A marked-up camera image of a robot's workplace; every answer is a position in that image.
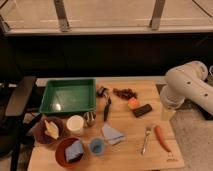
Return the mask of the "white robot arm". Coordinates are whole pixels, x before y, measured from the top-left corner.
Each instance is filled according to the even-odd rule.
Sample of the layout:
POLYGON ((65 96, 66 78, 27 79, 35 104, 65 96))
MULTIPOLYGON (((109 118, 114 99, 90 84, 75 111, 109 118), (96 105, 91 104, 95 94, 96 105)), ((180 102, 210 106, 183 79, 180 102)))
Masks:
POLYGON ((200 61, 169 69, 165 74, 166 85, 160 92, 162 104, 166 108, 177 109, 185 99, 190 99, 213 115, 213 86, 205 82, 207 76, 208 69, 200 61))

